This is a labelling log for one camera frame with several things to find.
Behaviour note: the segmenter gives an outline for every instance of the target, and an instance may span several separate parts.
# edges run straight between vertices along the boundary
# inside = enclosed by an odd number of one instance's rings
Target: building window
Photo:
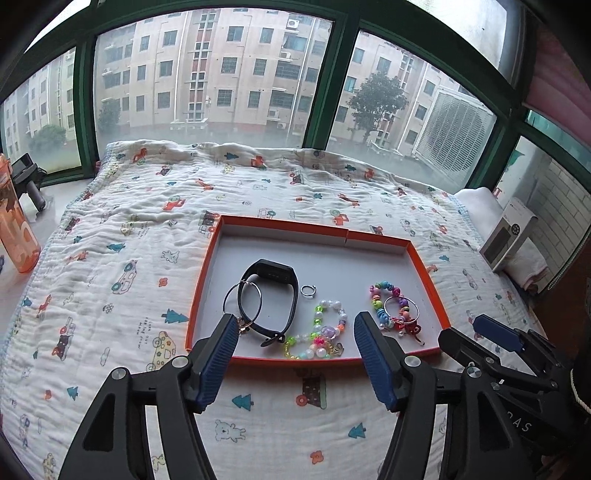
[[[347,107],[339,106],[339,109],[336,111],[335,122],[344,122],[348,111],[349,109]]]
[[[217,91],[217,106],[231,106],[232,104],[232,91],[231,90],[218,90]]]
[[[305,37],[298,37],[296,35],[285,35],[283,41],[283,48],[287,50],[304,51],[308,39]]]
[[[312,97],[301,96],[300,103],[297,106],[298,112],[309,112],[310,105],[312,105]]]
[[[423,89],[423,92],[425,92],[427,95],[432,95],[434,91],[435,91],[435,84],[432,82],[429,82],[429,80],[427,80],[427,83],[425,84],[425,88]]]
[[[248,108],[258,108],[261,101],[261,92],[250,92],[248,95]]]
[[[273,29],[272,28],[263,28],[261,31],[261,43],[271,43],[271,39],[273,38]]]
[[[222,73],[236,73],[238,57],[224,57],[222,60]]]
[[[168,47],[174,45],[177,42],[177,31],[171,30],[170,32],[164,32],[164,39],[162,40],[162,46]]]
[[[356,48],[353,51],[353,58],[351,59],[351,61],[354,63],[361,63],[363,61],[363,54],[364,53],[365,53],[365,50],[361,50],[361,48]]]
[[[345,80],[345,92],[351,92],[353,93],[353,91],[355,90],[355,82],[357,81],[356,78],[353,77],[347,77],[347,79]]]
[[[404,139],[404,141],[406,143],[410,143],[411,145],[414,145],[414,142],[417,139],[417,136],[418,136],[418,132],[415,132],[414,130],[409,130],[407,133],[407,137]]]
[[[265,69],[267,68],[267,61],[265,59],[256,59],[255,68],[252,71],[253,75],[264,75]]]
[[[139,51],[147,50],[150,46],[150,36],[146,35],[139,41]]]
[[[378,60],[378,67],[376,68],[376,70],[378,72],[382,72],[383,74],[387,75],[390,70],[391,63],[392,62],[389,61],[388,59],[385,59],[384,57],[380,57]]]
[[[294,96],[291,93],[279,92],[273,90],[271,92],[270,106],[279,106],[282,108],[291,108],[294,104]]]
[[[161,61],[160,62],[160,76],[170,77],[173,74],[173,61]]]
[[[278,61],[275,76],[279,78],[297,80],[300,76],[300,66],[289,61]]]
[[[228,37],[226,41],[241,41],[244,27],[228,27]]]
[[[427,108],[425,108],[423,105],[419,105],[417,107],[417,111],[414,113],[414,116],[423,120],[425,118],[425,113],[427,113]]]
[[[326,42],[320,40],[314,40],[314,45],[312,45],[312,54],[314,55],[323,55],[326,49]]]
[[[146,65],[138,65],[138,81],[146,79]]]
[[[306,71],[306,81],[316,83],[318,81],[318,69],[308,68]]]
[[[105,82],[105,88],[113,88],[117,85],[121,85],[121,72],[109,73],[103,77]]]
[[[158,108],[170,108],[170,92],[158,94]]]
[[[112,61],[121,60],[123,58],[123,47],[109,48],[105,52],[105,63],[111,63]]]

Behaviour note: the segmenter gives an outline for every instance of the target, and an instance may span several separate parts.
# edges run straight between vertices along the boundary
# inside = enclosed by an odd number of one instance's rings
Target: white box
[[[536,215],[519,199],[513,197],[507,203],[499,223],[480,249],[480,254],[493,272],[500,272],[505,268],[537,221]]]

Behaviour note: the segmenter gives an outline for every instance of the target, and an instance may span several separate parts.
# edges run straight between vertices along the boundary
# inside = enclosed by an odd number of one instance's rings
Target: bed
[[[453,195],[318,150],[165,141],[109,145],[97,178],[66,208],[33,272],[1,352],[2,428],[36,479],[55,480],[107,374],[154,365],[162,341],[183,353],[194,285],[214,214],[337,225],[410,238],[451,324],[479,338],[486,313],[541,331],[510,280],[478,253],[482,238]],[[167,316],[173,310],[179,315]],[[443,355],[440,368],[461,367]],[[306,385],[326,403],[300,407]],[[446,410],[438,407],[426,478],[437,478]],[[219,479],[376,478],[396,416],[362,367],[255,371],[231,366],[197,424]],[[148,410],[154,475],[167,478],[155,409]]]

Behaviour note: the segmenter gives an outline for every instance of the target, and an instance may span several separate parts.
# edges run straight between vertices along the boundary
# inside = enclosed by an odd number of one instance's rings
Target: black device
[[[297,297],[298,297],[298,283],[297,283],[297,276],[296,272],[293,268],[282,265],[277,262],[272,262],[270,260],[260,259],[257,262],[254,262],[250,267],[246,269],[244,275],[242,276],[241,283],[238,287],[238,309],[240,310],[240,315],[246,324],[250,323],[251,320],[248,315],[244,312],[244,308],[242,308],[242,290],[244,289],[244,281],[248,280],[253,275],[258,275],[261,278],[267,278],[268,280],[276,281],[277,283],[282,283],[285,285],[291,285],[294,289],[294,298],[291,303],[291,310],[289,317],[287,319],[287,323],[285,324],[285,328],[282,331],[276,330],[269,330],[267,328],[261,327],[256,323],[252,323],[249,328],[252,328],[256,333],[260,333],[261,335],[265,335],[267,337],[266,340],[261,343],[261,346],[269,346],[274,342],[284,343],[285,342],[285,333],[289,330],[291,326],[291,322],[293,322],[294,316],[296,314],[296,305],[297,305]]]

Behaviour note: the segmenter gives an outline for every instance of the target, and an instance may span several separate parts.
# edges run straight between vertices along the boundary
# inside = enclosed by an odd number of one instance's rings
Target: cartoon car print
[[[135,276],[138,274],[135,268],[137,262],[137,260],[130,260],[129,263],[124,267],[123,275],[121,275],[119,281],[113,283],[113,286],[111,287],[113,293],[121,295],[126,293],[131,288]]]
[[[60,329],[60,339],[57,341],[57,345],[51,351],[52,355],[57,355],[63,362],[66,359],[68,349],[72,344],[72,337],[74,336],[74,330],[76,330],[76,324],[72,323],[72,317],[68,317],[66,324]]]
[[[152,341],[152,345],[154,345],[156,351],[152,363],[146,366],[147,372],[160,370],[168,360],[177,354],[177,347],[166,332],[160,332]]]

